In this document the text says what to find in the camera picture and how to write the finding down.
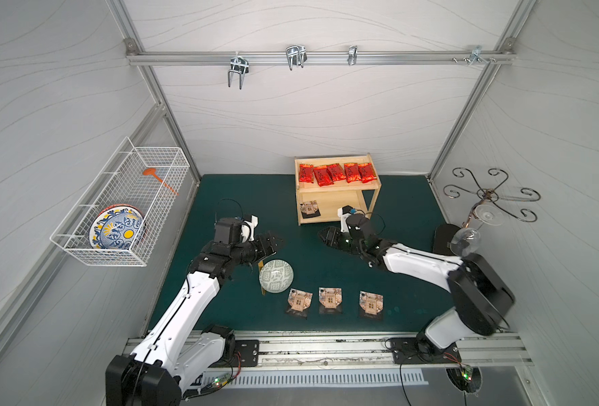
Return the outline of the floral tea bag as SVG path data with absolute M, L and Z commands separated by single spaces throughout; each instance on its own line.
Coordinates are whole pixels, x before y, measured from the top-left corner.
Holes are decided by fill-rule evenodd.
M 288 306 L 285 313 L 290 316 L 308 318 L 313 294 L 298 289 L 291 289 L 287 300 Z
M 343 291 L 341 288 L 320 288 L 318 290 L 318 299 L 321 315 L 343 313 Z
M 360 291 L 359 295 L 359 317 L 383 320 L 384 302 L 381 294 L 373 294 Z
M 302 219 L 319 218 L 321 212 L 317 201 L 305 201 L 299 205 Z

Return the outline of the red tea bag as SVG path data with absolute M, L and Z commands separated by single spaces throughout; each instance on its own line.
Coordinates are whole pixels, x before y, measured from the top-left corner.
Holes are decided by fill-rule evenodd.
M 345 171 L 339 163 L 328 165 L 327 170 L 333 182 L 344 181 L 347 179 Z
M 311 164 L 301 164 L 299 166 L 298 180 L 303 184 L 314 183 L 314 167 Z
M 345 163 L 343 169 L 345 170 L 346 181 L 348 184 L 361 181 L 360 169 L 357 163 Z
M 371 162 L 365 162 L 358 165 L 360 181 L 367 184 L 377 180 L 375 169 Z
M 313 167 L 313 174 L 319 187 L 333 185 L 333 179 L 326 165 Z

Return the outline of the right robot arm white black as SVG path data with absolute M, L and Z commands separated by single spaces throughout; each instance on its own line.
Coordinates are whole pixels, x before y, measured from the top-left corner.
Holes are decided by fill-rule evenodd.
M 324 245 L 360 257 L 369 267 L 414 277 L 448 292 L 453 307 L 416 338 L 416 351 L 440 355 L 472 334 L 493 335 L 506 322 L 515 296 L 484 257 L 438 255 L 379 237 L 362 213 L 346 212 L 340 225 L 321 230 Z

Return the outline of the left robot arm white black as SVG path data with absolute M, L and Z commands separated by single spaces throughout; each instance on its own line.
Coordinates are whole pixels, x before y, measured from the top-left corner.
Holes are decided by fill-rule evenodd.
M 211 326 L 190 348 L 184 346 L 201 314 L 235 267 L 253 266 L 276 254 L 284 241 L 273 233 L 245 242 L 205 245 L 191 262 L 178 295 L 152 331 L 129 355 L 115 356 L 105 372 L 108 405 L 179 405 L 204 395 L 193 383 L 211 365 L 233 356 L 229 328 Z

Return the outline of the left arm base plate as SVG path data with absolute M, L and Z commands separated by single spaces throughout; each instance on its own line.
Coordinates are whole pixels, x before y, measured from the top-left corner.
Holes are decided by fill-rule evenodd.
M 256 367 L 259 362 L 259 340 L 235 340 L 226 342 L 223 356 L 211 368 Z

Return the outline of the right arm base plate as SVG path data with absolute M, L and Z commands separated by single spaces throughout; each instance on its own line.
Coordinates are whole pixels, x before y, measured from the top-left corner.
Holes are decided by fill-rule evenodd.
M 448 348 L 440 349 L 423 335 L 388 338 L 384 346 L 391 353 L 394 364 L 397 365 L 459 365 L 461 363 L 461 356 L 455 343 Z

